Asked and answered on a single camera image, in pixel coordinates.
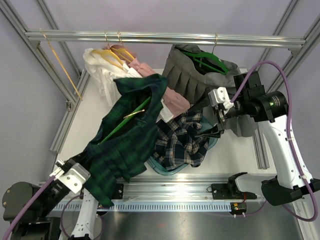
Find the green navy plaid skirt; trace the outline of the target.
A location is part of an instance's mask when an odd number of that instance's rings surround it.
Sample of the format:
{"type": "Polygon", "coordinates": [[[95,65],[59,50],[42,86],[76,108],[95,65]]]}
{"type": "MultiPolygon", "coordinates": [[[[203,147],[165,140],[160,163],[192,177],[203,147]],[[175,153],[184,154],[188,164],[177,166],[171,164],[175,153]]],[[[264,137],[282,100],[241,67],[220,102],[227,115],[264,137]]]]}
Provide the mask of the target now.
{"type": "Polygon", "coordinates": [[[153,100],[157,91],[150,86],[129,89],[121,94],[109,113],[101,120],[95,137],[82,152],[90,157],[89,172],[93,174],[86,187],[105,208],[113,206],[112,195],[118,179],[131,178],[146,170],[145,162],[154,153],[158,138],[157,118],[163,105],[153,100]],[[145,111],[135,115],[106,142],[99,144],[122,120],[143,101],[151,97],[145,111]]]}

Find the green hanger of plaid skirt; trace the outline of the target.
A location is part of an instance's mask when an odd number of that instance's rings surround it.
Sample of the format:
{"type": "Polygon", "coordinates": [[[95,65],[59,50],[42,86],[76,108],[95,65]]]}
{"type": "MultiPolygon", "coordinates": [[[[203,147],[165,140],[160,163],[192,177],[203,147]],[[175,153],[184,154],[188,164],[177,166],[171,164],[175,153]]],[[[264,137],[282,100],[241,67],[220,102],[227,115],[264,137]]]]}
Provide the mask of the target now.
{"type": "Polygon", "coordinates": [[[116,132],[118,132],[121,128],[125,126],[135,115],[139,113],[145,112],[146,105],[151,101],[151,97],[149,96],[145,101],[143,101],[133,112],[123,117],[123,120],[98,144],[103,144],[106,142],[110,137],[112,137],[116,132]]]}

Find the yellow plastic hanger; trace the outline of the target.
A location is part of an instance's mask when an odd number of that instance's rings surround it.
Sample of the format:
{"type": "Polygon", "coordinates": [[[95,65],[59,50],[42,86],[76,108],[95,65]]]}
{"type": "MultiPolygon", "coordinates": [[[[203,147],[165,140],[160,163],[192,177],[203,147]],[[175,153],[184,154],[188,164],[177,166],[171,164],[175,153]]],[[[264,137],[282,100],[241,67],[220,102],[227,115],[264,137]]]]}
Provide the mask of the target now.
{"type": "Polygon", "coordinates": [[[47,44],[49,45],[49,47],[50,47],[50,49],[51,49],[54,57],[56,58],[56,60],[57,60],[57,62],[59,63],[60,67],[62,68],[63,72],[65,73],[67,79],[69,80],[70,84],[72,85],[75,93],[76,93],[77,96],[79,97],[79,100],[82,101],[83,98],[82,98],[82,96],[81,96],[78,88],[76,87],[74,81],[73,81],[72,78],[70,77],[67,69],[65,68],[65,66],[64,66],[64,64],[62,63],[61,59],[59,58],[59,56],[58,56],[57,52],[55,51],[54,47],[52,46],[50,40],[48,39],[48,37],[45,35],[45,33],[44,33],[41,29],[39,29],[39,30],[40,30],[40,33],[41,33],[41,34],[43,35],[43,37],[45,38],[45,40],[47,41],[47,44]]]}

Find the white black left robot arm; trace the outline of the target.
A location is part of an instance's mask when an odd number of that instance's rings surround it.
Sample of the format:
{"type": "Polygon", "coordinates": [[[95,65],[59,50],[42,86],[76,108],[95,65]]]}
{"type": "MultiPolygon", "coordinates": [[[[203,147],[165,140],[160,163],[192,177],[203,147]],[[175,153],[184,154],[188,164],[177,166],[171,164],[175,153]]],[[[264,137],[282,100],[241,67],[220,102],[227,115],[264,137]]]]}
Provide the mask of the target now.
{"type": "Polygon", "coordinates": [[[2,197],[3,219],[10,223],[3,239],[58,240],[62,218],[50,217],[50,212],[70,192],[84,190],[78,223],[69,239],[92,240],[98,202],[86,186],[93,177],[90,166],[90,159],[81,153],[67,161],[58,160],[42,186],[20,181],[9,187],[2,197]]]}

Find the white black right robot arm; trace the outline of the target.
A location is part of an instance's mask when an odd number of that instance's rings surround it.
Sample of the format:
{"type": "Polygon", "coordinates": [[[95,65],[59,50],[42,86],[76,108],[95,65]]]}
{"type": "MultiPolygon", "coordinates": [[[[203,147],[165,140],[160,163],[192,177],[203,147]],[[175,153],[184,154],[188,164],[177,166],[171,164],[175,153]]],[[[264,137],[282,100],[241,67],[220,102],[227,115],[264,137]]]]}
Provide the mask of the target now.
{"type": "Polygon", "coordinates": [[[228,178],[223,190],[234,199],[245,194],[261,195],[273,206],[285,205],[318,192],[320,181],[305,166],[294,139],[287,96],[280,91],[267,93],[257,71],[237,75],[234,81],[235,100],[230,99],[225,87],[208,93],[217,123],[200,135],[217,138],[224,132],[227,120],[252,118],[266,138],[276,176],[268,179],[240,172],[228,178]]]}

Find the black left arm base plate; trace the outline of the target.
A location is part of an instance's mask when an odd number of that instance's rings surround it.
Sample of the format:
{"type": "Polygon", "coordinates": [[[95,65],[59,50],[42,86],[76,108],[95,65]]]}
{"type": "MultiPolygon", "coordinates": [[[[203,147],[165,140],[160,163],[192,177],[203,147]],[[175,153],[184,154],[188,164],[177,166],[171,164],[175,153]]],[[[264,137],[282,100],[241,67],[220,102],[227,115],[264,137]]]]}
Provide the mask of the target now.
{"type": "Polygon", "coordinates": [[[117,183],[114,188],[114,192],[112,194],[112,200],[122,200],[124,195],[124,184],[117,183]]]}

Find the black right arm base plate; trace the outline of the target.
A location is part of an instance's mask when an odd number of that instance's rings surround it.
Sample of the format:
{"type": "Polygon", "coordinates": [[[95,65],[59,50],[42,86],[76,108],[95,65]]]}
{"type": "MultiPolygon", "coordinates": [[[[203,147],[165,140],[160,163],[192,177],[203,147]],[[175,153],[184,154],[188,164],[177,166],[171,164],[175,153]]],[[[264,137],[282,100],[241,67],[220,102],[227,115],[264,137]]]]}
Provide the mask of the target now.
{"type": "Polygon", "coordinates": [[[212,198],[214,200],[244,200],[244,193],[232,192],[227,183],[212,183],[210,185],[212,198]]]}

